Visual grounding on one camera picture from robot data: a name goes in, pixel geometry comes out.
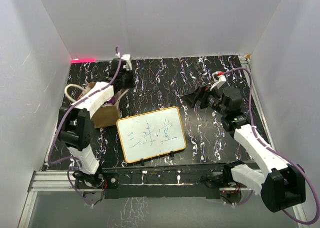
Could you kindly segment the printed canvas tote bag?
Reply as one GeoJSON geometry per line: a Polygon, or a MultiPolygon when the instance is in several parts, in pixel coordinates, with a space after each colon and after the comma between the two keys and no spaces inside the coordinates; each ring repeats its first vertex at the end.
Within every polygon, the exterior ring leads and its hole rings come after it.
{"type": "MultiPolygon", "coordinates": [[[[88,83],[85,88],[83,88],[80,85],[77,84],[68,84],[64,89],[64,94],[66,98],[71,102],[74,103],[78,100],[80,100],[84,95],[86,95],[91,89],[94,88],[96,82],[88,83]],[[70,87],[75,87],[79,90],[81,90],[81,94],[77,99],[74,99],[71,97],[68,93],[68,89],[70,87]]],[[[118,91],[111,99],[115,101],[114,106],[106,106],[103,107],[103,105],[95,112],[95,114],[92,117],[92,121],[94,123],[94,128],[105,128],[109,126],[116,125],[117,120],[121,117],[120,116],[120,109],[119,109],[119,103],[120,100],[126,95],[128,92],[128,89],[121,89],[118,91]]]]}

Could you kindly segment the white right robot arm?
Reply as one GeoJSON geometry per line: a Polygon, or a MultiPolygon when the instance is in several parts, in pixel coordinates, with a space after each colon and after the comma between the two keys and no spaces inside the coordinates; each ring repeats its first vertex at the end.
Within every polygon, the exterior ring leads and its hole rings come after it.
{"type": "Polygon", "coordinates": [[[286,160],[269,151],[268,144],[257,133],[243,113],[241,92],[233,86],[222,92],[217,88],[198,87],[193,93],[182,96],[191,108],[211,108],[221,114],[222,126],[260,168],[257,172],[242,161],[228,163],[223,169],[223,182],[233,187],[243,184],[258,193],[267,209],[273,213],[306,201],[306,181],[301,172],[286,160]]]}

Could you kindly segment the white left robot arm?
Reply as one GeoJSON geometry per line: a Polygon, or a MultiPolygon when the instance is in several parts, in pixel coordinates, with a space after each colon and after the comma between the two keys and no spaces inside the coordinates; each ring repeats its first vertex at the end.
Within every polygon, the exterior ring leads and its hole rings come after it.
{"type": "Polygon", "coordinates": [[[100,165],[91,148],[92,117],[107,101],[117,99],[134,86],[131,56],[125,54],[112,60],[108,75],[96,82],[82,99],[59,109],[57,137],[75,157],[79,170],[87,174],[85,180],[93,188],[103,183],[103,175],[97,171],[100,165]]]}

